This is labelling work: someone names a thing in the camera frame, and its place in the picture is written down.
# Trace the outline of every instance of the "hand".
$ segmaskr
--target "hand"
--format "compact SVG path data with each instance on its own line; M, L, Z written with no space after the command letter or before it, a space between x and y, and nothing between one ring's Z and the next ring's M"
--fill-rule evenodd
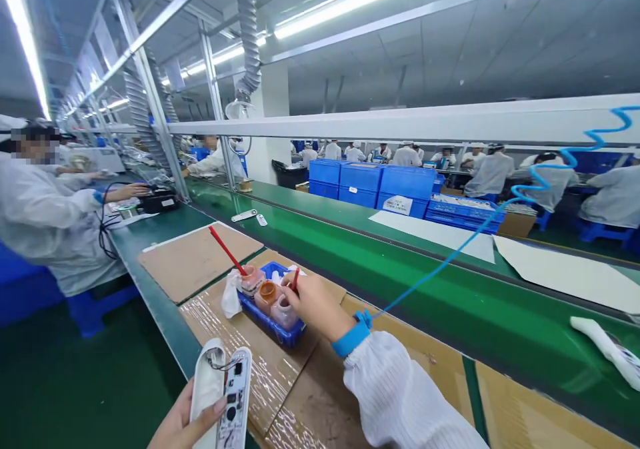
M125 201L132 197L145 196L149 194L149 187L145 183L133 183L107 193L105 203L115 203L116 201Z
M68 168L68 167L64 167L64 166L59 166L55 169L56 174L61 175L61 174L78 174L78 173L84 173L84 171L82 171L82 169L78 169L78 168Z
M182 389L175 404L155 431L147 449L191 449L218 422L227 407L227 397L223 396L214 405L202 411L198 419L189 423L192 399L193 379Z
M347 334L356 324L340 304L331 297L320 276L298 275L296 289L298 295L289 287L293 283L295 271L288 272L282 280L283 291L289 304L309 326L316 328L330 342L336 342Z

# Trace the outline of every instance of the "black device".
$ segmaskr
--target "black device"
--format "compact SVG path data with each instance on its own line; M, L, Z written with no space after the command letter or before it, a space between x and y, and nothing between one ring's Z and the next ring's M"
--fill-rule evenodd
M149 186L147 196L138 196L140 204L137 208L147 214L164 213L180 207L180 200L172 189L161 188L155 185Z

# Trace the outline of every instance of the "black trash bin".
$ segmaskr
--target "black trash bin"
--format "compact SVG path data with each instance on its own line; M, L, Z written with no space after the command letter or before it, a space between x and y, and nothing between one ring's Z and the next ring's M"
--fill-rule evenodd
M271 166L275 171L278 186L295 189L295 185L304 183L309 180L309 171L305 168L287 169L285 163L271 159Z

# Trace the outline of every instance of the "small jar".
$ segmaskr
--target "small jar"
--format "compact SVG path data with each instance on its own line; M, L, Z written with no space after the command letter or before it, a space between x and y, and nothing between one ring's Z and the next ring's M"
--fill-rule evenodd
M284 294L271 307L271 319L286 331L291 330L293 325L298 322L298 314L293 310Z
M282 294L282 289L273 281L265 281L260 286L260 290L255 293L255 305L267 316L271 315L271 307Z
M246 296L253 298L260 285L265 282L265 272L254 266L242 266L242 269L247 273L246 276L242 276L242 292Z

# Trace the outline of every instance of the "white label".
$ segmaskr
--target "white label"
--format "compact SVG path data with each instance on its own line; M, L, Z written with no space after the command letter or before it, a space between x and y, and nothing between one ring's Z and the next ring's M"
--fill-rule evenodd
M392 213L409 216L412 204L413 199L405 198L404 196L394 196L385 201L383 209L391 211Z

